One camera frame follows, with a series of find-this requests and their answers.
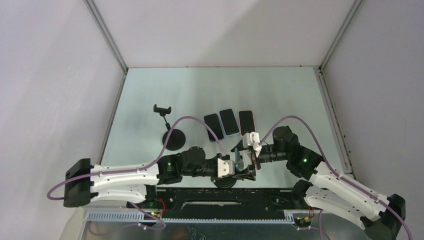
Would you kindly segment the teal phone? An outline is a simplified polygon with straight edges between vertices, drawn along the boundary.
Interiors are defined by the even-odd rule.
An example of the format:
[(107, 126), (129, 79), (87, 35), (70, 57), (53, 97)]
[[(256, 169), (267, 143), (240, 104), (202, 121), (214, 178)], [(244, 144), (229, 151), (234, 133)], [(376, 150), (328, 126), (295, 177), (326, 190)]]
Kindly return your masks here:
[(237, 147), (234, 149), (234, 157), (235, 157), (234, 159), (235, 169), (238, 172), (241, 172), (245, 168), (245, 164), (244, 164), (243, 156)]

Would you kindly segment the black gooseneck phone stand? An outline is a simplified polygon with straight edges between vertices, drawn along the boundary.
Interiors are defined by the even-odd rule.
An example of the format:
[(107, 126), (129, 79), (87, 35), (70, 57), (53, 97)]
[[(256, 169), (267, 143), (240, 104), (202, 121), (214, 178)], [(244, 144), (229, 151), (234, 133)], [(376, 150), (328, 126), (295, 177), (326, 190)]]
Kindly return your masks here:
[(232, 188), (238, 181), (237, 173), (233, 175), (227, 175), (225, 177), (211, 177), (211, 182), (219, 189), (230, 189)]

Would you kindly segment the light blue phone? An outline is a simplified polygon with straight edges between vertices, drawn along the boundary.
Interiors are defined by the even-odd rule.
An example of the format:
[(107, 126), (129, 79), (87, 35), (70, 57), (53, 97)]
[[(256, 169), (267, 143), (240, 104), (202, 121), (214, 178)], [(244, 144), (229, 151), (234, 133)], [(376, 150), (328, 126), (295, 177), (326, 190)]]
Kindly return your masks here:
[(220, 110), (219, 116), (224, 129), (224, 133), (227, 136), (236, 135), (240, 132), (234, 111), (231, 108)]

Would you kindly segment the pink phone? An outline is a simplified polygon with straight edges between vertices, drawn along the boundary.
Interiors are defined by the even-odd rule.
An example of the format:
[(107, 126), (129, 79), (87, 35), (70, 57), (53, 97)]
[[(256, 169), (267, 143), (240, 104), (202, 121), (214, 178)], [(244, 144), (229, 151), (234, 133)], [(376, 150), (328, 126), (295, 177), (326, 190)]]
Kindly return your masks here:
[(251, 110), (241, 110), (238, 112), (240, 134), (256, 131), (254, 114)]

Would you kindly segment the black round-base phone stand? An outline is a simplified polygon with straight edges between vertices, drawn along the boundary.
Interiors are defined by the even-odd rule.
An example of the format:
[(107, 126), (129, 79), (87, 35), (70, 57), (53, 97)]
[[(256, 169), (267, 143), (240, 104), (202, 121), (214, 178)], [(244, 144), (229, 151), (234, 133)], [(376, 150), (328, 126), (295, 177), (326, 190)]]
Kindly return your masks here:
[(171, 114), (172, 107), (168, 108), (158, 107), (157, 104), (153, 105), (153, 111), (158, 113), (165, 122), (167, 131), (162, 136), (162, 144), (166, 150), (177, 151), (180, 150), (186, 143), (186, 135), (179, 129), (172, 128), (166, 119), (166, 115)]

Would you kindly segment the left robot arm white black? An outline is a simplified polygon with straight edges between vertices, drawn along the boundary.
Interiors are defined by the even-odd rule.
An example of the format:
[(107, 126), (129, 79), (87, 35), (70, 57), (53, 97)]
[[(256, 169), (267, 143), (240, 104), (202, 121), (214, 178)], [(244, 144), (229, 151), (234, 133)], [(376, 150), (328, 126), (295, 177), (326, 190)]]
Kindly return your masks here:
[(153, 208), (158, 202), (153, 186), (180, 183), (184, 176), (216, 180), (226, 173), (220, 167), (228, 159), (228, 155), (220, 153), (207, 159), (198, 146), (162, 156), (147, 169), (135, 165), (92, 165), (90, 159), (83, 158), (65, 174), (63, 205), (76, 208), (94, 201), (125, 201)]

